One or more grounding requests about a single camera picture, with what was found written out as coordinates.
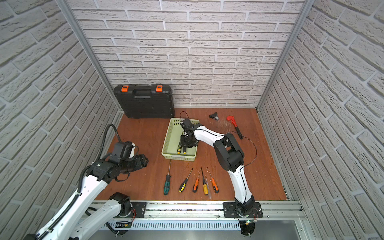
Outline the orange black screwdriver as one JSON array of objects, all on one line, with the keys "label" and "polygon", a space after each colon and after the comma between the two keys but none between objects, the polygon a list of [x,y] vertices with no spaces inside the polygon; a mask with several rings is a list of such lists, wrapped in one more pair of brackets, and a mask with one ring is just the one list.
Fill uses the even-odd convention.
[{"label": "orange black screwdriver", "polygon": [[199,187],[199,181],[200,181],[200,170],[198,170],[198,175],[196,177],[194,186],[193,186],[193,193],[196,193]]}]

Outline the clear handle tester screwdriver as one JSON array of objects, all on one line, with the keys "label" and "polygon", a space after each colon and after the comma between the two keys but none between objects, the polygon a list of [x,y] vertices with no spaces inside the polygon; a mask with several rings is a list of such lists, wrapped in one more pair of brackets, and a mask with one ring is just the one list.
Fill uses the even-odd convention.
[{"label": "clear handle tester screwdriver", "polygon": [[211,200],[212,199],[212,193],[211,193],[207,178],[205,178],[205,180],[206,180],[206,185],[207,185],[208,196],[209,196],[209,199]]}]

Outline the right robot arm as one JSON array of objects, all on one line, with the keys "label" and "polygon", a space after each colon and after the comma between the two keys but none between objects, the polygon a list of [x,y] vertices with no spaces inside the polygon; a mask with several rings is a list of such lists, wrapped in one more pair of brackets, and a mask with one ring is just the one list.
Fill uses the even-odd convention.
[{"label": "right robot arm", "polygon": [[214,148],[221,167],[228,172],[235,191],[237,215],[246,217],[251,214],[256,203],[244,172],[245,154],[231,133],[219,134],[201,124],[192,124],[188,119],[181,123],[184,131],[183,147],[191,148],[198,142],[204,142]]}]

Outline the black yellow dotted screwdriver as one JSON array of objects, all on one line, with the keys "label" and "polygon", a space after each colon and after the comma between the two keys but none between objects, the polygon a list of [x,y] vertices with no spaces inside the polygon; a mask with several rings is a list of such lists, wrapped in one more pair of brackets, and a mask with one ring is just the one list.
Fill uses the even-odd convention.
[{"label": "black yellow dotted screwdriver", "polygon": [[177,147],[177,154],[180,154],[182,150],[182,146],[179,144]]}]

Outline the yellow handle screwdriver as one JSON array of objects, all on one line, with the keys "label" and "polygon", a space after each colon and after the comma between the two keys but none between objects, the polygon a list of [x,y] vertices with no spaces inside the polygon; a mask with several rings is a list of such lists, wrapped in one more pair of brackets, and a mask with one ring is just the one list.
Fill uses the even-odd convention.
[{"label": "yellow handle screwdriver", "polygon": [[202,173],[202,177],[203,177],[203,190],[204,190],[204,194],[205,194],[205,196],[207,196],[209,194],[209,191],[208,191],[208,186],[207,186],[206,178],[204,177],[203,173]]}]

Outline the orange handle screwdriver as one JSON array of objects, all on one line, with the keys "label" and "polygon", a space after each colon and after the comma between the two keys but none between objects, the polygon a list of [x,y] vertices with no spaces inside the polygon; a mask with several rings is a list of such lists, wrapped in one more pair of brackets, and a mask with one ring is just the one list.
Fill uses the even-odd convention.
[{"label": "orange handle screwdriver", "polygon": [[210,170],[209,170],[209,169],[207,169],[207,170],[208,170],[209,175],[210,175],[210,177],[211,177],[211,182],[212,182],[213,189],[214,189],[215,193],[219,193],[219,188],[218,188],[218,185],[217,185],[215,179],[213,178],[213,176],[212,176]]}]

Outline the green black screwdriver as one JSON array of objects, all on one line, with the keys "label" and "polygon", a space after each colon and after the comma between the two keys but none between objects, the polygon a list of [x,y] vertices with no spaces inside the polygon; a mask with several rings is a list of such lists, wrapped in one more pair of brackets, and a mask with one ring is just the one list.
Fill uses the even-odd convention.
[{"label": "green black screwdriver", "polygon": [[171,184],[171,175],[170,175],[170,168],[171,168],[171,161],[169,162],[169,169],[168,174],[166,175],[165,185],[164,185],[164,195],[168,195],[170,191],[170,184]]}]

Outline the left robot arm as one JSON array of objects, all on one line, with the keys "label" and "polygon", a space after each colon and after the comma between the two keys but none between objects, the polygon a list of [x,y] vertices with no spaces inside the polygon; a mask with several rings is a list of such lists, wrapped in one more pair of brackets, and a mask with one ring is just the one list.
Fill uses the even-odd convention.
[{"label": "left robot arm", "polygon": [[119,163],[104,159],[95,161],[81,172],[78,188],[59,212],[36,234],[27,234],[26,240],[87,240],[108,221],[115,217],[136,217],[130,197],[113,194],[98,210],[87,216],[94,199],[123,171],[134,172],[148,165],[148,158],[140,154]]}]

